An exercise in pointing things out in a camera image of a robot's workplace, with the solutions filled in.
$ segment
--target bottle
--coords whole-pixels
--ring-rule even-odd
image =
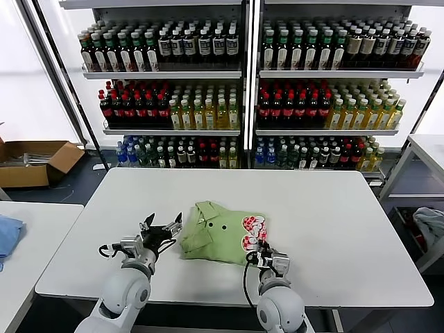
[[[237,152],[235,147],[230,147],[228,156],[228,166],[230,169],[237,169]]]
[[[390,120],[390,117],[392,115],[392,108],[393,108],[393,99],[387,99],[386,103],[384,104],[384,107],[382,108],[382,112],[378,116],[378,119],[375,124],[376,130],[383,130],[387,127],[387,123]]]
[[[279,43],[276,47],[277,61],[276,69],[278,71],[283,71],[287,65],[287,41],[288,41],[289,31],[287,29],[282,29],[280,31]]]
[[[324,71],[328,68],[328,60],[330,59],[330,51],[332,50],[332,46],[330,43],[332,42],[333,30],[327,29],[324,31],[323,42],[321,47],[319,48],[319,71]]]
[[[342,63],[342,57],[345,51],[345,39],[347,37],[347,30],[340,30],[338,32],[338,39],[336,41],[336,46],[333,50],[332,57],[332,71],[336,71]]]
[[[263,54],[263,60],[262,60],[262,67],[264,68],[264,71],[271,70],[271,66],[273,64],[273,35],[275,31],[268,29],[266,31],[266,38],[265,38],[265,45],[263,46],[262,53]]]
[[[362,43],[361,48],[359,49],[358,59],[362,61],[370,60],[373,48],[375,47],[376,43],[375,33],[376,30],[372,28],[369,29],[368,32],[362,36]]]
[[[123,151],[121,148],[117,147],[116,148],[116,155],[117,155],[117,160],[119,161],[119,163],[117,165],[118,167],[129,167],[130,161],[126,157],[125,151]]]
[[[311,29],[309,32],[307,45],[305,46],[304,70],[308,71],[313,68],[314,58],[316,56],[316,38],[318,31]]]
[[[99,64],[100,71],[108,71],[110,65],[107,64],[107,59],[105,57],[106,53],[104,53],[105,48],[103,47],[101,36],[98,33],[92,33],[91,38],[92,43],[94,44],[93,52]]]
[[[275,162],[276,162],[276,154],[275,154],[275,149],[272,145],[272,146],[269,146],[267,154],[266,154],[265,169],[274,169]]]
[[[400,119],[402,117],[402,109],[404,108],[406,103],[405,99],[400,99],[398,104],[395,106],[395,112],[392,114],[390,120],[388,121],[387,128],[389,130],[395,130],[396,126],[398,126]]]
[[[376,151],[376,154],[371,157],[370,164],[368,165],[367,170],[369,172],[376,172],[379,169],[379,166],[382,162],[382,156],[384,154],[385,150],[384,148],[378,148]]]
[[[359,130],[361,129],[362,121],[366,116],[368,111],[368,100],[362,99],[359,101],[359,107],[354,109],[353,118],[351,121],[351,129]]]
[[[128,45],[128,40],[126,38],[125,33],[118,33],[117,37],[119,38],[120,45],[120,56],[123,61],[123,68],[125,71],[136,71],[136,61],[134,58],[134,54],[132,53],[132,48]]]
[[[358,58],[359,49],[362,44],[362,29],[357,28],[348,38],[348,45],[345,51],[345,59],[347,61],[356,61]]]
[[[191,108],[188,105],[188,101],[186,99],[181,100],[180,102],[182,104],[182,122],[183,122],[183,129],[184,130],[191,130],[193,129],[193,114],[191,111]]]
[[[341,117],[339,118],[338,127],[341,130],[350,129],[350,124],[352,123],[352,118],[355,114],[355,108],[356,108],[356,99],[349,99],[347,108],[343,109]]]
[[[230,28],[226,40],[228,63],[235,64],[238,62],[239,55],[239,37],[236,34],[236,28]]]
[[[330,112],[327,121],[325,122],[325,128],[329,128],[330,130],[338,129],[339,119],[341,118],[342,105],[342,99],[335,100],[333,110]]]
[[[294,31],[294,40],[291,45],[291,59],[290,59],[290,70],[296,71],[301,68],[301,57],[302,57],[302,35],[304,31],[296,29]]]
[[[307,165],[307,152],[307,147],[302,147],[300,149],[298,169],[305,169]]]
[[[120,57],[120,52],[114,44],[112,34],[104,33],[103,38],[106,43],[105,54],[109,64],[108,71],[120,71],[119,63],[122,63],[123,60]]]
[[[157,63],[157,47],[154,43],[153,33],[146,32],[146,52],[148,54],[148,61],[150,63],[151,71],[159,71],[159,64]]]
[[[219,99],[219,105],[217,107],[216,128],[218,130],[226,130],[229,128],[228,112],[225,106],[225,99]]]
[[[135,71],[146,71],[146,64],[148,64],[148,54],[146,47],[143,45],[139,33],[131,33],[133,39],[133,55],[135,59]]]
[[[174,62],[182,62],[184,59],[184,41],[179,30],[173,30],[173,38],[171,38],[171,52]]]
[[[425,31],[424,35],[418,39],[416,47],[413,50],[410,58],[408,59],[410,68],[416,68],[420,64],[420,61],[424,56],[427,47],[429,47],[431,34],[432,32],[430,30]]]
[[[197,48],[196,48],[196,40],[191,35],[191,31],[189,29],[185,30],[185,38],[183,39],[183,48],[185,51],[185,61],[189,64],[194,64],[197,62]]]
[[[364,130],[372,130],[375,128],[376,121],[378,119],[379,113],[381,112],[381,99],[375,99],[371,108],[368,108],[367,114],[362,121],[361,128]]]
[[[220,169],[227,168],[227,152],[225,147],[219,148],[219,168]]]
[[[214,130],[216,122],[216,112],[214,111],[213,101],[211,99],[205,100],[205,121],[208,130]]]
[[[171,61],[171,41],[165,31],[159,31],[159,54],[162,62]]]

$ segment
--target table leg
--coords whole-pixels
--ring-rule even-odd
[[[394,309],[373,310],[359,321],[349,333],[371,333],[385,324],[395,314]]]
[[[388,176],[387,182],[382,187],[382,190],[378,196],[380,202],[382,202],[383,200],[387,199],[390,196],[390,193],[392,192],[393,188],[398,182],[399,177],[402,175],[404,170],[409,166],[414,156],[415,153],[413,152],[411,145],[409,144],[409,146],[402,154],[400,160],[396,164],[395,168],[393,168],[391,174]]]

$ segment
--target metal shelving unit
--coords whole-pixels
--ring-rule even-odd
[[[215,0],[211,5],[228,6],[240,5],[242,0]],[[209,4],[208,0],[64,0],[59,1],[64,9],[88,8],[130,8],[156,6],[202,6]]]

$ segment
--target bottle label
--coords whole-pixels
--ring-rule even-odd
[[[194,120],[196,120],[196,130],[201,130],[203,128],[202,115],[195,114]]]
[[[110,60],[112,71],[119,71],[119,63],[117,62],[116,53],[113,51],[108,51],[106,55]]]
[[[287,50],[280,49],[277,53],[277,67],[278,71],[282,71],[285,69],[285,60],[287,59]]]
[[[375,48],[373,53],[382,56],[386,53],[387,47],[389,46],[389,39],[387,38],[377,38],[375,43]]]
[[[338,128],[339,118],[341,118],[340,114],[333,114],[332,122],[330,123],[330,130],[336,130]]]
[[[155,51],[148,51],[148,61],[150,62],[151,71],[159,70],[159,64],[157,63],[157,56],[155,54]]]
[[[305,109],[305,114],[309,117],[314,117],[316,116],[316,109]]]
[[[284,117],[291,117],[293,114],[293,109],[283,109]]]
[[[191,122],[189,121],[189,115],[188,114],[183,114],[182,115],[182,120],[183,120],[183,128],[185,130],[191,129]]]
[[[328,58],[330,57],[330,49],[323,49],[321,51],[321,57],[319,58],[319,66],[318,69],[320,71],[327,69]]]
[[[382,115],[381,121],[379,122],[379,125],[377,126],[378,130],[383,130],[387,126],[387,121],[389,121],[390,115],[387,113],[384,113]]]
[[[144,56],[141,51],[134,51],[134,58],[136,59],[137,68],[139,71],[146,71]]]
[[[355,118],[355,122],[353,123],[353,129],[359,130],[361,128],[362,120],[364,119],[363,114],[358,114]]]
[[[210,116],[207,114],[207,116],[205,116],[205,118],[207,119],[207,129],[208,130],[214,130],[214,119],[213,116]]]
[[[343,55],[344,55],[343,49],[337,49],[334,52],[333,61],[332,61],[332,70],[337,70],[339,68],[339,66],[341,65]]]
[[[342,129],[343,130],[348,130],[349,128],[350,128],[350,123],[351,123],[351,121],[352,121],[352,118],[353,118],[353,114],[347,114],[345,117],[344,117],[344,122],[343,122],[343,124],[342,124]]]
[[[270,115],[270,109],[259,109],[259,116],[268,117]]]
[[[239,41],[237,37],[227,38],[227,54],[229,56],[235,56],[239,53]]]
[[[213,52],[216,56],[225,54],[225,39],[213,38]]]
[[[123,64],[125,65],[126,71],[131,71],[131,59],[130,54],[127,51],[120,51],[120,55],[122,56]]]
[[[92,66],[92,59],[88,52],[82,52],[82,58],[85,62],[86,68],[88,71],[94,71],[94,68]]]
[[[371,54],[375,45],[375,41],[376,40],[374,38],[364,38],[359,52],[362,54]]]
[[[416,43],[415,51],[413,51],[413,54],[415,56],[423,56],[425,53],[425,50],[427,50],[427,47],[429,46],[430,41],[429,40],[418,40],[418,43]]]
[[[196,42],[193,38],[190,40],[183,40],[183,48],[187,56],[194,56],[196,54]]]
[[[295,71],[299,68],[299,63],[300,63],[300,55],[302,53],[301,49],[294,49],[293,52],[291,53],[291,65],[290,65],[290,69],[292,71]]]
[[[171,50],[173,51],[173,55],[183,55],[183,47],[184,46],[182,40],[171,40]]]
[[[171,115],[171,121],[173,122],[173,127],[175,130],[180,130],[179,116],[176,114]]]
[[[348,40],[347,53],[357,54],[359,52],[359,48],[361,47],[361,43],[362,43],[362,38],[351,37]]]
[[[230,113],[230,130],[235,130],[237,127],[237,113]]]
[[[202,56],[209,56],[211,54],[211,40],[199,39],[199,52]]]
[[[314,54],[316,53],[316,49],[308,49],[307,55],[305,56],[304,62],[304,70],[308,71],[313,66]]]
[[[96,51],[95,54],[96,54],[97,62],[99,63],[100,69],[102,71],[107,71],[106,60],[105,60],[105,56],[103,55],[103,52]]]
[[[368,123],[366,126],[366,130],[372,130],[375,127],[375,123],[377,121],[378,113],[373,113],[368,119]]]
[[[311,162],[310,162],[310,170],[313,170],[313,169],[315,169],[316,168],[316,165],[318,165],[318,161],[317,160],[312,160]]]
[[[273,61],[273,49],[266,49],[264,52],[264,69],[269,71]]]
[[[406,38],[401,49],[401,54],[404,56],[410,56],[413,53],[413,50],[415,49],[417,41],[418,40]]]

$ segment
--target blue cloth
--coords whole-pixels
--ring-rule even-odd
[[[2,260],[14,250],[22,227],[22,221],[0,215],[0,272],[3,270]]]

